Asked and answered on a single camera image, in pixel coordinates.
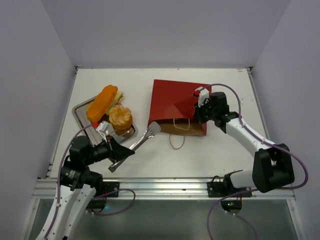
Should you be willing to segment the metal tongs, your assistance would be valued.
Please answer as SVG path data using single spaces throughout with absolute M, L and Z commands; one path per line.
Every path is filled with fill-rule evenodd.
M 161 127 L 160 125 L 153 121 L 146 129 L 145 133 L 143 134 L 143 136 L 138 140 L 136 141 L 129 149 L 132 150 L 132 151 L 136 151 L 138 148 L 140 148 L 147 140 L 149 140 L 150 138 L 153 138 L 155 135 L 157 135 L 159 132 L 161 131 Z M 125 159 L 122 159 L 114 164 L 112 164 L 108 170 L 111 172 L 111 173 L 114 173 L 117 168 L 126 160 L 127 158 Z

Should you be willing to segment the fake triangle sandwich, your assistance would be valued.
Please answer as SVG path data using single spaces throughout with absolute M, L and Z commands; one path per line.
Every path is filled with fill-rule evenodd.
M 122 92 L 122 91 L 121 91 L 121 92 L 117 92 L 116 95 L 115 95 L 114 101 L 113 101 L 112 104 L 110 105 L 110 107 L 109 107 L 109 109 L 108 109 L 107 112 L 109 112 L 109 110 L 110 110 L 111 108 L 113 108 L 115 105 L 120 104 L 120 103 L 122 102 L 123 98 L 124 98 L 123 92 Z

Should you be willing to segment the orange fake pastry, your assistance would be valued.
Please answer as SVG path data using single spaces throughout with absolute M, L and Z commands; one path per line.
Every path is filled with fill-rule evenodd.
M 90 122 L 98 122 L 114 102 L 118 87 L 107 85 L 94 99 L 92 105 L 87 110 L 87 119 Z

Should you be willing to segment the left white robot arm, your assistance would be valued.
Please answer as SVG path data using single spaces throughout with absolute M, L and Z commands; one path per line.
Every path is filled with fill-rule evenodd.
M 103 176 L 89 166 L 105 159 L 119 164 L 134 153 L 110 136 L 98 145 L 92 145 L 86 136 L 73 139 L 60 163 L 54 200 L 37 239 L 71 239 L 92 200 L 106 199 L 121 191 L 118 186 L 106 186 Z

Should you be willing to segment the sugared round fake bun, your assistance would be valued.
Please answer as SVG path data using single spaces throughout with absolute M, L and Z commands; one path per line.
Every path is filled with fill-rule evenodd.
M 112 107 L 108 112 L 108 116 L 109 122 L 115 130 L 122 131 L 129 129 L 133 123 L 131 110 L 121 104 Z

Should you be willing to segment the red brown paper bag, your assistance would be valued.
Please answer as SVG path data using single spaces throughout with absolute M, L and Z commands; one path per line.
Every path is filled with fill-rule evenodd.
M 156 122 L 161 132 L 178 136 L 205 137 L 207 124 L 195 118 L 198 99 L 193 93 L 205 83 L 155 79 L 153 81 L 148 124 Z

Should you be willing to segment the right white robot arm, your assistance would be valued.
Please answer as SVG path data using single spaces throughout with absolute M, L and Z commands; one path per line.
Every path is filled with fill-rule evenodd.
M 263 138 L 248 126 L 235 111 L 230 111 L 223 92 L 210 93 L 196 89 L 194 96 L 195 118 L 204 124 L 213 121 L 225 134 L 237 140 L 253 157 L 252 170 L 238 170 L 223 177 L 228 194 L 246 188 L 256 188 L 262 193 L 290 185 L 295 180 L 289 148 Z

